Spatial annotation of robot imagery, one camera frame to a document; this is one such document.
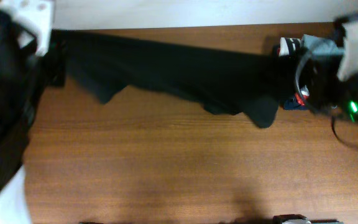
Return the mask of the black t-shirt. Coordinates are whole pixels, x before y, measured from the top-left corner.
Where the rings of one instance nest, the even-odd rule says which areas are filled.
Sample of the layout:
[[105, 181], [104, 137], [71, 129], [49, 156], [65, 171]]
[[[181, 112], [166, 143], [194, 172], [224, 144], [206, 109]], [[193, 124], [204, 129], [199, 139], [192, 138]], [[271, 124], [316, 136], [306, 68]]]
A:
[[295, 92], [296, 59], [55, 30], [68, 73], [101, 103], [127, 86], [199, 103], [211, 114], [242, 113], [270, 127]]

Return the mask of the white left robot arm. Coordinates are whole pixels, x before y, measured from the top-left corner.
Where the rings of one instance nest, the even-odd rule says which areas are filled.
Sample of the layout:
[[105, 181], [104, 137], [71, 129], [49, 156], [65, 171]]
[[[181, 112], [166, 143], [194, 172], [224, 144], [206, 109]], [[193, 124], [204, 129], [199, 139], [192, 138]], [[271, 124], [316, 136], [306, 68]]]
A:
[[42, 93], [62, 86], [54, 1], [0, 1], [0, 223], [30, 223], [24, 152]]

